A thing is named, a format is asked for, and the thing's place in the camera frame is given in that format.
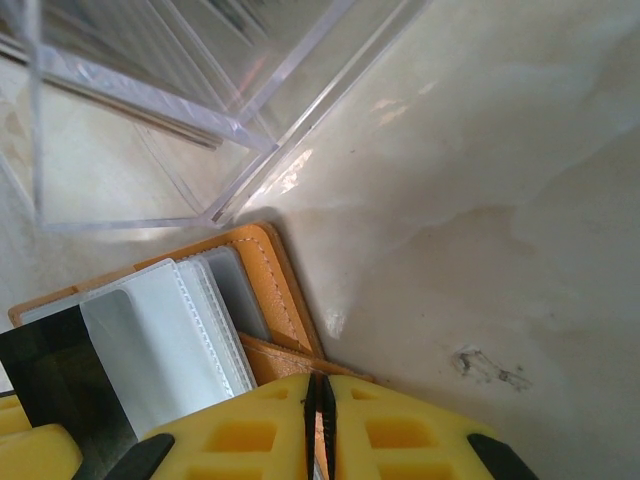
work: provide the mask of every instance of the yellow foam block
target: yellow foam block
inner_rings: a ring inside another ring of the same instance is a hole
[[[308,385],[292,375],[149,432],[175,437],[152,479],[306,479]]]
[[[2,480],[69,480],[81,463],[80,450],[59,425],[0,437]]]
[[[354,377],[332,376],[337,480],[493,480],[467,435],[487,426]]]
[[[31,424],[15,395],[0,398],[0,435],[31,430]]]

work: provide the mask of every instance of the marble surface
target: marble surface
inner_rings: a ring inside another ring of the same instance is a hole
[[[640,474],[639,26],[631,0],[436,0],[236,220],[280,228],[331,359],[540,478]],[[44,234],[0,187],[3,309],[210,234]]]

